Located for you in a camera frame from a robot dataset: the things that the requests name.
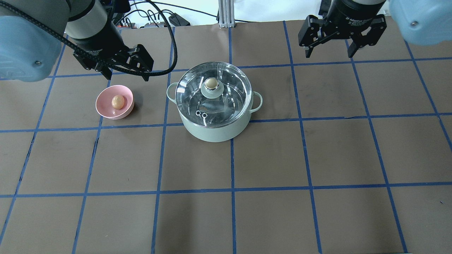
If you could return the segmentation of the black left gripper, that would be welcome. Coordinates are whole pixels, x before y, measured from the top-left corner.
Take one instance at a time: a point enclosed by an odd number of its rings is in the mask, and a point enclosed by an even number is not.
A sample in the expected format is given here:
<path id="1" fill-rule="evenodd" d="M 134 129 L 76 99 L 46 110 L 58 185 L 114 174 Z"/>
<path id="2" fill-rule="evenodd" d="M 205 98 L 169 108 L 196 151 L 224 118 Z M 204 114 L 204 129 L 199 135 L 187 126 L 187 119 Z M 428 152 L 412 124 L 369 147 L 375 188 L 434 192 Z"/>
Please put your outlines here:
<path id="1" fill-rule="evenodd" d="M 116 27 L 103 27 L 95 36 L 72 40 L 79 48 L 91 55 L 127 70 L 151 72 L 153 69 L 154 59 L 145 47 L 137 44 L 134 48 L 128 48 Z M 94 70 L 102 74 L 105 79 L 111 80 L 112 71 L 106 65 L 82 56 L 80 53 L 73 53 L 73 56 L 85 70 Z"/>

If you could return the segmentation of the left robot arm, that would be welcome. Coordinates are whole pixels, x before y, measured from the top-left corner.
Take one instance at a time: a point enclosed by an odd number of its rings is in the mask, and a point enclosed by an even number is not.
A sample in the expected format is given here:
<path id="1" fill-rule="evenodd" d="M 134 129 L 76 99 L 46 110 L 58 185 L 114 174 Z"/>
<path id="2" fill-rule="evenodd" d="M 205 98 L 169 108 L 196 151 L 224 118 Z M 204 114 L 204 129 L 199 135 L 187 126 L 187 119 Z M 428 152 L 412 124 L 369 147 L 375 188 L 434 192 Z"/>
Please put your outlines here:
<path id="1" fill-rule="evenodd" d="M 100 0 L 2 0 L 1 77 L 35 82 L 50 76 L 61 48 L 86 70 L 111 79 L 112 69 L 148 80 L 154 60 L 129 48 Z"/>

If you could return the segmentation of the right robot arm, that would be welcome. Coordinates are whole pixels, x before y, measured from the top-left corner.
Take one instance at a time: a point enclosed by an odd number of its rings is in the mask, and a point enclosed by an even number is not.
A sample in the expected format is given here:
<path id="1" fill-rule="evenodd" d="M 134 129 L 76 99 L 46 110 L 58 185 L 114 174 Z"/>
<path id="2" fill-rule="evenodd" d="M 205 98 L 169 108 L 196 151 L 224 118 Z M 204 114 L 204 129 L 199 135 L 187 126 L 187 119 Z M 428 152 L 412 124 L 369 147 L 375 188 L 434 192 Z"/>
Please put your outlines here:
<path id="1" fill-rule="evenodd" d="M 307 16 L 298 33 L 298 44 L 310 58 L 313 49 L 331 40 L 350 39 L 352 58 L 366 46 L 378 43 L 387 28 L 380 13 L 384 0 L 323 0 L 318 16 Z M 390 0 L 389 12 L 405 41 L 422 46 L 452 38 L 450 0 Z"/>

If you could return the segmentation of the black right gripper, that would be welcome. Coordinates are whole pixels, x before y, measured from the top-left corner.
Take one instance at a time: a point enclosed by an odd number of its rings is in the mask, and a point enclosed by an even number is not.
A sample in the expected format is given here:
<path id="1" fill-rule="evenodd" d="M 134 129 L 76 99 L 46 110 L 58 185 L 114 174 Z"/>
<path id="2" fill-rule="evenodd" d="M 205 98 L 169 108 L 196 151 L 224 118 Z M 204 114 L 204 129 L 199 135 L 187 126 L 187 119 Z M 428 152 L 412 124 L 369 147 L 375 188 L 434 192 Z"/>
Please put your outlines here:
<path id="1" fill-rule="evenodd" d="M 305 57 L 310 58 L 313 49 L 324 44 L 336 35 L 349 34 L 352 43 L 347 53 L 353 58 L 355 53 L 367 45 L 376 45 L 387 28 L 386 19 L 383 14 L 378 14 L 385 0 L 322 0 L 320 15 L 309 15 L 302 24 L 298 33 L 298 44 L 305 50 Z M 370 30 L 363 35 L 367 27 Z"/>

